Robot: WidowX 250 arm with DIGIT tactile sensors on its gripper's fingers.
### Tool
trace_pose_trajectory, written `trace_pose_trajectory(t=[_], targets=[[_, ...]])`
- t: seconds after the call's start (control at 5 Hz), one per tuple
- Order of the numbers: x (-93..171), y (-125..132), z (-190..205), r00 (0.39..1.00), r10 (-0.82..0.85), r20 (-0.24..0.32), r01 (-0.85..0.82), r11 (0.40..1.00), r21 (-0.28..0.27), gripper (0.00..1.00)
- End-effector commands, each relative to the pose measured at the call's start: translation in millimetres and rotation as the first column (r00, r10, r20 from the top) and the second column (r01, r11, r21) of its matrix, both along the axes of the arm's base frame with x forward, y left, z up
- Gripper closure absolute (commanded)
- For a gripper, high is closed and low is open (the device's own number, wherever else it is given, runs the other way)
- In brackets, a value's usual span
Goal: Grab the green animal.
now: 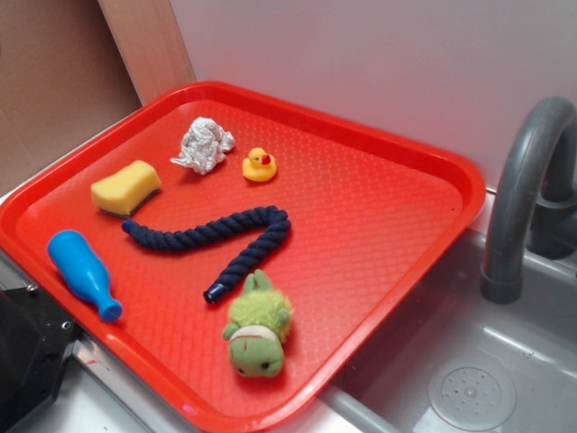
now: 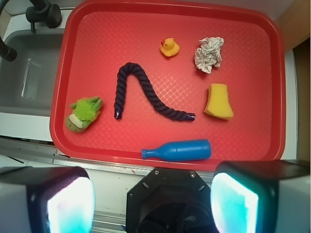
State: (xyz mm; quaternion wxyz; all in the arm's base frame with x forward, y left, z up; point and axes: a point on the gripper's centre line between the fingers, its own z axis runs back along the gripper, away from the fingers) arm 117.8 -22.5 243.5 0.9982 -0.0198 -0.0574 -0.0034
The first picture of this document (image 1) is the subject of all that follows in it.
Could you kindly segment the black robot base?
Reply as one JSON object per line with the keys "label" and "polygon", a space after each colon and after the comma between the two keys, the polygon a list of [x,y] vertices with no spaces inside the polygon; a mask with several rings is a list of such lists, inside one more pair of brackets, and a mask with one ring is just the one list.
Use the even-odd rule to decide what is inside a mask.
{"label": "black robot base", "polygon": [[1,292],[1,430],[53,404],[78,339],[72,316],[42,287]]}

